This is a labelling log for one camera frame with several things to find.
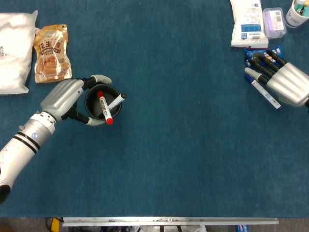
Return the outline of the black mesh pen cup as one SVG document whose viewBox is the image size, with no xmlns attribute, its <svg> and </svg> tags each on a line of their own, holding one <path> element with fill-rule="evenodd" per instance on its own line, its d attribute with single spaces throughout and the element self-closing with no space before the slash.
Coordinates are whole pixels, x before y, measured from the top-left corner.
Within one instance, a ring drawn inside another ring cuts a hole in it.
<svg viewBox="0 0 309 232">
<path fill-rule="evenodd" d="M 105 94 L 105 99 L 108 105 L 110 105 L 119 95 L 120 92 L 112 85 L 99 82 L 92 87 L 85 97 L 85 107 L 87 112 L 95 119 L 105 121 L 105 117 L 102 112 L 102 108 L 97 96 L 97 92 L 102 90 Z"/>
</svg>

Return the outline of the aluminium table edge rail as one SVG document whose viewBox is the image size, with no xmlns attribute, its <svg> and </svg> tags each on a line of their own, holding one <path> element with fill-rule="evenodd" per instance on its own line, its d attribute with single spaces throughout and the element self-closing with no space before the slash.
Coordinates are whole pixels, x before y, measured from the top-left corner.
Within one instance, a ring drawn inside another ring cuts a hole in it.
<svg viewBox="0 0 309 232">
<path fill-rule="evenodd" d="M 64 226 L 278 225 L 276 217 L 64 217 Z"/>
</svg>

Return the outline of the white blue tissue pack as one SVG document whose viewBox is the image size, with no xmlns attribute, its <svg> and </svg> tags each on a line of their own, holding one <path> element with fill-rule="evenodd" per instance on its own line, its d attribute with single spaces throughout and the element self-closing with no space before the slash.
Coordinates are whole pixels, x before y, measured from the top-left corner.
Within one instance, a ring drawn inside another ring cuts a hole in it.
<svg viewBox="0 0 309 232">
<path fill-rule="evenodd" d="M 231 46 L 260 49 L 268 47 L 260 0 L 230 0 L 234 27 Z"/>
</svg>

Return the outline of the blue cap whiteboard marker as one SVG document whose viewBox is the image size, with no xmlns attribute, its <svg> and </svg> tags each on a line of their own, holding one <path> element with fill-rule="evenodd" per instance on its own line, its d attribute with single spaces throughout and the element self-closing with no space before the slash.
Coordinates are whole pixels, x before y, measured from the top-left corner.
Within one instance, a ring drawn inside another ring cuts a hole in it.
<svg viewBox="0 0 309 232">
<path fill-rule="evenodd" d="M 276 110 L 281 109 L 279 102 L 276 101 L 253 77 L 248 74 L 245 74 L 244 77 Z"/>
</svg>

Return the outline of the white paper cup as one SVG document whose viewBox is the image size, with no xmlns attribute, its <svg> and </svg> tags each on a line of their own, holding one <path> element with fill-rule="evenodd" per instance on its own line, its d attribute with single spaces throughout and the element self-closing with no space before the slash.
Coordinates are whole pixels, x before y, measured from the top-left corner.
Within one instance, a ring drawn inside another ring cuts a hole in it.
<svg viewBox="0 0 309 232">
<path fill-rule="evenodd" d="M 296 10 L 295 10 L 295 4 L 297 0 L 293 0 L 291 7 L 289 8 L 286 16 L 285 16 L 285 24 L 286 26 L 290 28 L 297 28 L 304 24 L 306 21 L 309 20 L 309 16 L 303 16 L 300 15 Z"/>
</svg>

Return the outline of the blue cookie pack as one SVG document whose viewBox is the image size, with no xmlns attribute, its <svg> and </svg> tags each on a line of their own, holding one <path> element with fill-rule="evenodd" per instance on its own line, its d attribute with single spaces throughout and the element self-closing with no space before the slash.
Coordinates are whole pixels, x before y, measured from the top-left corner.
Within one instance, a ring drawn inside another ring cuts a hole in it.
<svg viewBox="0 0 309 232">
<path fill-rule="evenodd" d="M 274 49 L 272 49 L 274 53 L 276 53 L 281 59 L 284 59 L 283 49 L 281 46 L 277 46 Z M 249 63 L 248 60 L 253 59 L 257 53 L 262 53 L 265 58 L 269 59 L 273 63 L 275 63 L 277 66 L 279 66 L 279 63 L 273 59 L 265 49 L 258 49 L 258 50 L 250 50 L 250 49 L 244 49 L 244 60 L 246 67 L 251 68 L 252 65 Z"/>
</svg>

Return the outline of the black cap whiteboard marker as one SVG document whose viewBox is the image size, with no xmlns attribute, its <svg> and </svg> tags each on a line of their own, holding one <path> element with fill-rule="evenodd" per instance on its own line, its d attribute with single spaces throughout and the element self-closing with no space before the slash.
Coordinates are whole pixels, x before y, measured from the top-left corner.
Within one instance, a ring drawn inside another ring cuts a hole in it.
<svg viewBox="0 0 309 232">
<path fill-rule="evenodd" d="M 109 105 L 109 110 L 112 110 L 113 108 L 117 107 L 120 103 L 122 103 L 127 98 L 127 94 L 121 93 L 119 94 Z"/>
</svg>

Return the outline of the yellow plastic item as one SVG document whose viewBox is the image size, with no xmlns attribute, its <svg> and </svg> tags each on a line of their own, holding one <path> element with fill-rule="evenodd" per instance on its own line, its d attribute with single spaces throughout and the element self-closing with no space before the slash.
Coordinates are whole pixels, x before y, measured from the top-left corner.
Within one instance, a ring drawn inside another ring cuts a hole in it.
<svg viewBox="0 0 309 232">
<path fill-rule="evenodd" d="M 53 217 L 50 219 L 49 231 L 60 232 L 62 220 L 60 218 Z"/>
</svg>

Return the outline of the orange peanut snack pouch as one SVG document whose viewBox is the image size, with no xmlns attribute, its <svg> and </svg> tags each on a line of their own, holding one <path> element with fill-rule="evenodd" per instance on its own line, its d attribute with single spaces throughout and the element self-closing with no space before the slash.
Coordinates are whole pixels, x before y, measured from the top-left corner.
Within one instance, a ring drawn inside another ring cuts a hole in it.
<svg viewBox="0 0 309 232">
<path fill-rule="evenodd" d="M 72 78 L 71 63 L 66 52 L 68 40 L 66 24 L 49 25 L 36 30 L 33 44 L 37 54 L 36 83 Z"/>
</svg>

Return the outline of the clear box purple contents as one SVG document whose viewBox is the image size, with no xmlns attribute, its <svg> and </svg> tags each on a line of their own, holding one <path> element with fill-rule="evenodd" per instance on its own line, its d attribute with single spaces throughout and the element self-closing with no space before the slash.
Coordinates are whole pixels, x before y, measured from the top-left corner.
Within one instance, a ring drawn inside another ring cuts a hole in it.
<svg viewBox="0 0 309 232">
<path fill-rule="evenodd" d="M 268 39 L 282 38 L 286 34 L 282 8 L 265 8 L 262 16 L 265 35 Z"/>
</svg>

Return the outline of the red cap whiteboard marker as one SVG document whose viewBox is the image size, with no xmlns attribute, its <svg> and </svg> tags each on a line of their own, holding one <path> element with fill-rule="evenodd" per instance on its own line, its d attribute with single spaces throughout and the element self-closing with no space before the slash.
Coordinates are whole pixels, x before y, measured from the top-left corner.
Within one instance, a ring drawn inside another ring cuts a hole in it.
<svg viewBox="0 0 309 232">
<path fill-rule="evenodd" d="M 98 91 L 97 97 L 99 99 L 99 102 L 100 102 L 100 105 L 101 105 L 101 108 L 102 108 L 102 113 L 104 115 L 106 123 L 108 125 L 112 125 L 113 124 L 113 118 L 112 118 L 112 115 L 111 115 L 110 110 L 108 108 L 108 104 L 106 102 L 104 92 L 101 91 L 101 90 Z"/>
</svg>

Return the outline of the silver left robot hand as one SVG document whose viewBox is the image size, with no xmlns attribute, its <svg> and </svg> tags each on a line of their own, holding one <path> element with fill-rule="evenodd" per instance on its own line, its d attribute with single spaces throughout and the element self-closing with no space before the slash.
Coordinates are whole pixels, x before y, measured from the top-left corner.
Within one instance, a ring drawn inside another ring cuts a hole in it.
<svg viewBox="0 0 309 232">
<path fill-rule="evenodd" d="M 89 126 L 103 124 L 103 121 L 84 116 L 76 111 L 77 101 L 83 92 L 97 83 L 111 84 L 112 80 L 104 75 L 96 74 L 89 78 L 61 81 L 41 102 L 42 112 L 40 114 L 53 123 L 70 117 Z"/>
</svg>

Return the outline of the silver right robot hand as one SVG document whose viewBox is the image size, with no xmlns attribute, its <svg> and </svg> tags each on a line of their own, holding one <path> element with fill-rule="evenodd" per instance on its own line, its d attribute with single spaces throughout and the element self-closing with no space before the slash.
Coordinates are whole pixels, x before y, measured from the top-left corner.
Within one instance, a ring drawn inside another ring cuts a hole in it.
<svg viewBox="0 0 309 232">
<path fill-rule="evenodd" d="M 248 60 L 252 67 L 246 67 L 245 73 L 274 92 L 280 101 L 294 107 L 305 106 L 309 110 L 309 75 L 281 59 L 272 50 L 267 49 L 266 52 L 279 66 L 262 53 L 257 53 L 253 59 Z"/>
</svg>

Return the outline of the white plastic bag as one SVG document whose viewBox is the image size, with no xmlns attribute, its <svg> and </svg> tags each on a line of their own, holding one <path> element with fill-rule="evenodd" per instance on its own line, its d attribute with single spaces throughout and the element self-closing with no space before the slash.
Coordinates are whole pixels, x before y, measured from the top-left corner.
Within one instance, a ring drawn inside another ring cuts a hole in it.
<svg viewBox="0 0 309 232">
<path fill-rule="evenodd" d="M 28 93 L 37 15 L 0 13 L 0 95 Z"/>
</svg>

